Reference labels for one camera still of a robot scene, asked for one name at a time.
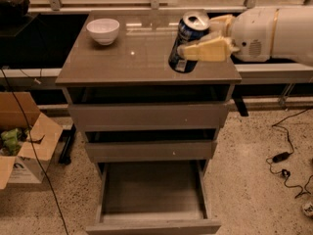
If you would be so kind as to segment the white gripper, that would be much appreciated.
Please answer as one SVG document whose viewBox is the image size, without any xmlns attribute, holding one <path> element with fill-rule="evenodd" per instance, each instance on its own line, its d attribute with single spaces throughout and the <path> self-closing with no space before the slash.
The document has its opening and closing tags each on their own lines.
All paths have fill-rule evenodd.
<svg viewBox="0 0 313 235">
<path fill-rule="evenodd" d="M 275 8 L 253 8 L 236 18 L 211 18 L 210 34 L 179 45 L 177 53 L 188 61 L 224 62 L 233 54 L 243 62 L 265 62 L 270 59 L 277 16 Z"/>
</svg>

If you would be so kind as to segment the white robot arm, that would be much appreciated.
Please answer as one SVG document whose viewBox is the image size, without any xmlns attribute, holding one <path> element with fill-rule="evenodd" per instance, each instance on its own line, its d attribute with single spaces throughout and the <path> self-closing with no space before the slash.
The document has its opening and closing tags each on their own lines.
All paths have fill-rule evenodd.
<svg viewBox="0 0 313 235">
<path fill-rule="evenodd" d="M 188 61 L 223 62 L 234 56 L 242 62 L 287 59 L 313 65 L 313 8 L 261 7 L 238 16 L 210 20 L 210 33 L 178 47 Z"/>
</svg>

